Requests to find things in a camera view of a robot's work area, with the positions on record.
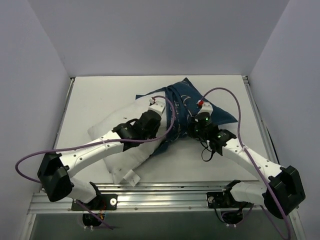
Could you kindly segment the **blue pillowcase with gold script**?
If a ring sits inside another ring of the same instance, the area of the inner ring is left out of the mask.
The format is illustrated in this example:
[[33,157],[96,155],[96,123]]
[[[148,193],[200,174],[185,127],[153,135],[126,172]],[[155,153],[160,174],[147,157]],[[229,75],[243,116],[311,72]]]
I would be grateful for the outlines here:
[[[200,109],[197,107],[197,102],[203,97],[189,79],[185,77],[182,81],[159,88],[145,95],[137,94],[135,99],[137,100],[151,94],[160,95],[160,92],[165,93],[165,96],[174,104],[176,113],[173,127],[166,135],[167,139],[152,153],[152,157],[164,153],[174,141],[187,137],[190,118],[199,112]],[[213,108],[211,119],[215,125],[219,126],[238,122],[229,112],[211,102],[210,104]]]

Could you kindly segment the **white pillow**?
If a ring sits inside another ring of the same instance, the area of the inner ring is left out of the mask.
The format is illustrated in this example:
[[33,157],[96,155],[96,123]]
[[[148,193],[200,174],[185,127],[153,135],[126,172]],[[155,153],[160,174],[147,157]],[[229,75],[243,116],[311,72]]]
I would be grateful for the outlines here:
[[[148,95],[140,97],[133,103],[113,111],[87,130],[90,138],[92,140],[98,139],[119,124],[140,118],[142,113],[148,110],[150,98]],[[135,186],[140,177],[133,170],[146,161],[165,140],[166,138],[163,137],[156,141],[142,143],[137,147],[104,158],[103,161],[112,176],[113,182],[118,184],[122,180],[126,180],[132,186]]]

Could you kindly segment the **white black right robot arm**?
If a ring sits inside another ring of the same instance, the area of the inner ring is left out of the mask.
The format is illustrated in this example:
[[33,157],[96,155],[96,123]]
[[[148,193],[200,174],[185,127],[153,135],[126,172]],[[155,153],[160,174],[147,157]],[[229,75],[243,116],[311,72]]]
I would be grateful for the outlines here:
[[260,205],[274,217],[283,219],[305,200],[302,180],[296,168],[281,166],[261,156],[244,145],[235,134],[215,125],[209,113],[201,112],[192,117],[188,134],[208,144],[212,154],[232,160],[259,181],[233,180],[227,184],[222,190],[225,205]]

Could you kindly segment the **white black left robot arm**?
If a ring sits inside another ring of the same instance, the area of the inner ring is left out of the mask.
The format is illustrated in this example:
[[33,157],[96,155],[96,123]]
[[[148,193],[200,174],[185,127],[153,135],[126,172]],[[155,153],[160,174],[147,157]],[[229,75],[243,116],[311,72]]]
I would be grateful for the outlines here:
[[71,198],[81,201],[90,210],[97,209],[103,200],[101,192],[93,182],[77,180],[75,175],[101,159],[137,148],[143,141],[155,138],[161,119],[162,112],[149,109],[139,119],[114,127],[90,142],[88,147],[46,153],[37,176],[49,201]]

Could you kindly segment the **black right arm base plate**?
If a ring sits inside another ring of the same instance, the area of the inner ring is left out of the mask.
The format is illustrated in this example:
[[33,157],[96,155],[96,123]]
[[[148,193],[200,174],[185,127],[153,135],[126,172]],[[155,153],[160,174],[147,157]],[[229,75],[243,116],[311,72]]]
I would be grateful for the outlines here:
[[224,196],[222,191],[213,191],[206,193],[207,207],[209,209],[238,209],[238,208],[250,208],[253,206],[249,202],[238,202],[231,200],[229,197]]

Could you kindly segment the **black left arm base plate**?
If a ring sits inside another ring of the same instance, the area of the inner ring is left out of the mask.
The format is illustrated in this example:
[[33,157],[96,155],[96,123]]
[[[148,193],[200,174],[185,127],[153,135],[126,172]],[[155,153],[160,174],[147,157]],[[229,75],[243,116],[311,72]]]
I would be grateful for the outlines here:
[[118,195],[114,193],[97,196],[81,196],[78,201],[91,211],[114,211],[117,209]]

